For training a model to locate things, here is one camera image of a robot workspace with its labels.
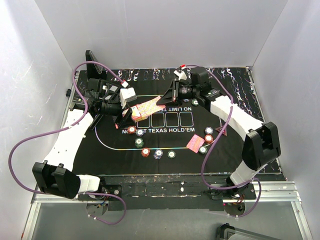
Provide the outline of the red chips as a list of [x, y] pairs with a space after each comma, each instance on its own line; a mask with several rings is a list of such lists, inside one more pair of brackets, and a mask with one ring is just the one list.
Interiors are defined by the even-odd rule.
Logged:
[[204, 136], [204, 140], [205, 140], [205, 142], [206, 142], [207, 144], [211, 144], [211, 143], [214, 142], [214, 138], [213, 138], [213, 136], [212, 136], [211, 134], [206, 134], [206, 135]]
[[136, 127], [135, 127], [135, 126], [129, 126], [129, 127], [127, 128], [127, 132], [128, 132], [129, 134], [134, 134], [134, 133], [136, 132]]

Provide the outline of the blue chips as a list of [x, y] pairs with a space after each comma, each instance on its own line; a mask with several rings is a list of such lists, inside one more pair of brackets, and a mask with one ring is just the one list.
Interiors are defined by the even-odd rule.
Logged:
[[138, 137], [142, 137], [143, 135], [144, 135], [144, 130], [143, 129], [137, 129], [136, 130], [136, 135], [138, 136]]
[[213, 132], [214, 132], [213, 128], [212, 128], [212, 127], [209, 127], [209, 126], [206, 127], [204, 131], [205, 131], [205, 134], [206, 134], [206, 135], [212, 135]]

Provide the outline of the red card being dealt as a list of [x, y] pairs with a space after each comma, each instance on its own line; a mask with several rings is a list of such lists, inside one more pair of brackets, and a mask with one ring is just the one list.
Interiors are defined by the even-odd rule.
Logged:
[[145, 104], [145, 105], [148, 105], [150, 107], [152, 107], [152, 114], [160, 111], [160, 110], [163, 110], [166, 106], [164, 104], [161, 104], [161, 105], [157, 105], [157, 102], [161, 99], [160, 96], [157, 96], [149, 101], [146, 101], [146, 102], [143, 102], [141, 104]]

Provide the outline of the green chips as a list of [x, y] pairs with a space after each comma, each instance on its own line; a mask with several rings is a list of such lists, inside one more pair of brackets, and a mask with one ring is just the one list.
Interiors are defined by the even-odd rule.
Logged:
[[144, 141], [140, 137], [136, 138], [134, 143], [137, 148], [142, 148], [144, 146]]
[[198, 106], [198, 105], [199, 105], [199, 102], [198, 102], [197, 99], [192, 99], [192, 100], [191, 100], [191, 104], [192, 104], [193, 106]]
[[206, 154], [208, 152], [208, 149], [205, 146], [201, 146], [198, 151], [201, 154]]

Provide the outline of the red poker chip stack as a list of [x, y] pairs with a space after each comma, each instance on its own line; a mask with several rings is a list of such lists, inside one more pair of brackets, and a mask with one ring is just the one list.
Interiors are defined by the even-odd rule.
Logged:
[[149, 149], [149, 148], [143, 148], [143, 149], [141, 150], [141, 155], [142, 155], [143, 157], [148, 157], [148, 156], [150, 155], [150, 149]]

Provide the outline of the blue poker chip stack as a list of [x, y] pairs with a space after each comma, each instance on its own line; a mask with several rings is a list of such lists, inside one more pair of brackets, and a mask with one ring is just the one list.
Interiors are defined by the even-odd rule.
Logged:
[[153, 154], [153, 157], [155, 159], [160, 159], [161, 157], [163, 156], [163, 151], [161, 149], [157, 149], [155, 150], [154, 154]]

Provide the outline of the red cards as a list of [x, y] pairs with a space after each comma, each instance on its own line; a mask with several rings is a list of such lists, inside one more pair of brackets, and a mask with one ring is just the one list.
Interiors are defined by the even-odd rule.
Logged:
[[198, 153], [200, 147], [201, 147], [204, 143], [205, 143], [205, 140], [204, 140], [202, 137], [194, 134], [194, 135], [192, 136], [192, 138], [190, 139], [190, 141], [187, 143], [186, 147], [187, 147], [189, 150], [193, 151], [194, 153]]

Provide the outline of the green poker chip stack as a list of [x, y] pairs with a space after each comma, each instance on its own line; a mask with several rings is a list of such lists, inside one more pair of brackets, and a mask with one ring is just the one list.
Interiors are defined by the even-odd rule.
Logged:
[[170, 150], [168, 153], [167, 153], [167, 156], [170, 158], [170, 159], [173, 159], [176, 157], [176, 153], [173, 151], [173, 150]]

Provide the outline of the black red all-in triangle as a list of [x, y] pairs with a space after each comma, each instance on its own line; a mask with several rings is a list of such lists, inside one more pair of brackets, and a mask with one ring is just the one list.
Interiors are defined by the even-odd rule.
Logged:
[[223, 129], [223, 126], [215, 128], [215, 131], [217, 131], [218, 133], [222, 132], [222, 135], [227, 136], [227, 130]]

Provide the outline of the red playing card box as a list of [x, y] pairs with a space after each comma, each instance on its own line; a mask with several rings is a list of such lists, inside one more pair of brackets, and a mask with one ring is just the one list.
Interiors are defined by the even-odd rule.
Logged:
[[137, 104], [130, 108], [132, 111], [131, 119], [140, 122], [147, 119], [152, 114], [152, 107], [147, 104]]

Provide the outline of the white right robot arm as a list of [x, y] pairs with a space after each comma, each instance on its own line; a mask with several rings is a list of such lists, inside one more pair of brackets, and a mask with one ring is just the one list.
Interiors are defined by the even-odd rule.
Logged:
[[183, 100], [197, 100], [200, 106], [225, 122], [223, 130], [230, 126], [238, 133], [243, 140], [241, 163], [227, 178], [227, 185], [216, 188], [237, 199], [245, 192], [244, 186], [281, 155], [278, 128], [273, 122], [264, 123], [238, 107], [224, 86], [214, 88], [209, 80], [214, 74], [205, 67], [193, 65], [190, 77], [185, 68], [181, 65], [175, 69], [170, 87], [157, 104], [173, 107], [181, 105]]

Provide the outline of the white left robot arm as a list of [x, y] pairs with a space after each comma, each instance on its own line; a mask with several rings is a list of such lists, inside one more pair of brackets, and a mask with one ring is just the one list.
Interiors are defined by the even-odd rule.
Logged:
[[[89, 194], [95, 200], [106, 196], [106, 187], [101, 184], [98, 176], [72, 172], [73, 161], [86, 131], [93, 127], [102, 116], [114, 116], [116, 126], [120, 126], [127, 111], [127, 104], [136, 100], [134, 88], [127, 82], [115, 84], [101, 79], [91, 78], [88, 88], [83, 94], [86, 101], [84, 110], [74, 109], [67, 113], [65, 127], [43, 162], [36, 162], [32, 173], [43, 194], [52, 194], [67, 199], [73, 199], [77, 194]], [[76, 117], [81, 121], [75, 126]]]

